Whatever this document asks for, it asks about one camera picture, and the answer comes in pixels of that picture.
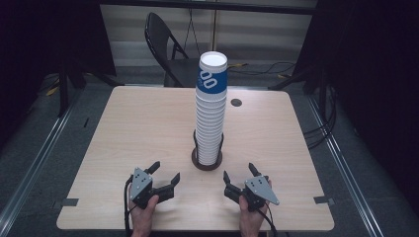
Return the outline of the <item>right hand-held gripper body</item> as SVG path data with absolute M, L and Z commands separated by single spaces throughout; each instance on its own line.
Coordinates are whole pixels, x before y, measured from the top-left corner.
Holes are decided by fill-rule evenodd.
M 248 179 L 244 182 L 245 187 L 239 189 L 234 185 L 225 186 L 224 195 L 236 203 L 239 203 L 239 197 L 244 196 L 248 202 L 248 210 L 256 211 L 267 202 L 279 205 L 280 201 L 273 192 L 267 178 L 258 176 Z

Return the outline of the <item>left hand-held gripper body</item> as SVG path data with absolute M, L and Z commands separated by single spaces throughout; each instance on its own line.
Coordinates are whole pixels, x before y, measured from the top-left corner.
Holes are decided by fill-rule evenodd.
M 174 197 L 174 183 L 161 188 L 153 187 L 152 174 L 156 170 L 156 167 L 149 167 L 145 170 L 134 169 L 129 199 L 141 209 L 147 208 L 148 202 L 153 196 L 159 196 L 159 202 Z

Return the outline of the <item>black wire cup holder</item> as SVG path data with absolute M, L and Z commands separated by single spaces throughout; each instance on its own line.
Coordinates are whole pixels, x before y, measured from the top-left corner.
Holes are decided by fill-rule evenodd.
M 217 147 L 217 157 L 216 157 L 215 161 L 212 164 L 209 164 L 209 165 L 203 164 L 199 160 L 200 145 L 198 143 L 195 130 L 193 132 L 193 138 L 194 138 L 195 148 L 193 149 L 193 151 L 191 153 L 191 160 L 192 160 L 192 163 L 194 164 L 194 166 L 196 168 L 198 168 L 199 170 L 202 170 L 202 171 L 212 171 L 212 170 L 217 169 L 222 162 L 221 148 L 222 148 L 222 144 L 223 144 L 224 134 L 221 135 L 221 141 L 220 141 L 220 143 L 218 144 L 218 147 Z

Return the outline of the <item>stack of paper cups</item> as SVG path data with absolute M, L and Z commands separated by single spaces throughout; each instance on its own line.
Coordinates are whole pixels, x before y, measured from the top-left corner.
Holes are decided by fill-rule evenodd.
M 196 84 L 196 129 L 198 162 L 216 163 L 223 136 L 227 94 L 227 57 L 217 51 L 201 55 Z

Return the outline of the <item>person's right hand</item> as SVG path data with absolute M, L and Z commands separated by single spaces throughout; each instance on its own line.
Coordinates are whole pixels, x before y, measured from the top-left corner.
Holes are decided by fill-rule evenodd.
M 267 214 L 269 205 L 266 203 L 258 211 L 249 211 L 248 202 L 244 196 L 239 197 L 239 230 L 241 237 L 259 237 L 260 228 L 265 215 Z

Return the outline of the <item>person's left hand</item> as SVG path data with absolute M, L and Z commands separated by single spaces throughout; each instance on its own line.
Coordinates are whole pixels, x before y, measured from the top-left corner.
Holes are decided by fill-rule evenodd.
M 152 230 L 152 220 L 159 196 L 153 196 L 147 204 L 146 209 L 137 207 L 132 201 L 128 203 L 132 222 L 132 233 L 130 237 L 149 237 Z

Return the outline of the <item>black metal stand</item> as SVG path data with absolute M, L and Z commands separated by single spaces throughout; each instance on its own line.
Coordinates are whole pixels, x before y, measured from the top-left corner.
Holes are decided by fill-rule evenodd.
M 316 90 L 319 90 L 321 94 L 324 94 L 327 89 L 327 73 L 322 66 L 310 65 L 305 69 L 294 73 L 291 77 L 288 77 L 285 81 L 270 86 L 271 91 L 282 91 L 292 83 L 304 81 L 303 93 L 305 95 L 312 95 Z
M 77 60 L 75 58 L 71 58 L 70 60 L 63 60 L 59 65 L 58 71 L 60 102 L 58 115 L 60 117 L 62 117 L 66 110 L 69 108 L 67 86 L 68 81 L 70 81 L 76 89 L 83 89 L 86 86 L 86 80 L 83 76 L 84 72 L 92 74 L 109 86 L 117 87 L 123 85 L 123 83 L 111 79 L 109 76 L 101 73 L 99 70 L 81 60 Z

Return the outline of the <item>black folding chair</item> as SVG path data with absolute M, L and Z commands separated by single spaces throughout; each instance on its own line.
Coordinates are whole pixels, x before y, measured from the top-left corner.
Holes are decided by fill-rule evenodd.
M 164 70 L 163 85 L 195 88 L 200 59 L 190 57 L 165 22 L 153 12 L 146 17 L 144 36 L 152 55 Z

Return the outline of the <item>metal floor rail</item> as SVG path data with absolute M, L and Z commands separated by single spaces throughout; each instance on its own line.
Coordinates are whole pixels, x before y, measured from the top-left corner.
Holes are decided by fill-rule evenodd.
M 0 237 L 5 237 L 8 235 L 8 232 L 13 226 L 23 204 L 25 203 L 29 195 L 29 192 L 31 191 L 34 183 L 36 182 L 42 170 L 42 167 L 48 159 L 49 154 L 51 153 L 60 134 L 64 130 L 75 105 L 78 103 L 81 94 L 82 91 L 77 90 L 74 93 L 74 96 L 72 98 L 72 101 L 69 103 L 68 108 L 65 109 L 62 115 L 56 119 L 51 131 L 49 132 L 47 138 L 45 139 L 42 145 L 42 148 L 38 152 L 31 166 L 27 169 L 27 172 L 22 181 L 20 182 L 19 186 L 16 188 L 12 196 L 9 198 L 4 209 L 0 213 Z
M 348 189 L 348 192 L 355 204 L 355 207 L 362 218 L 364 225 L 369 232 L 370 237 L 384 237 L 381 228 L 377 222 L 376 216 L 368 204 L 363 192 L 361 191 L 353 173 L 350 169 L 345 156 L 335 139 L 332 129 L 326 124 L 326 121 L 320 115 L 320 107 L 313 96 L 307 97 L 316 122 L 320 126 L 323 138 L 332 154 L 335 164 L 340 171 L 342 179 Z

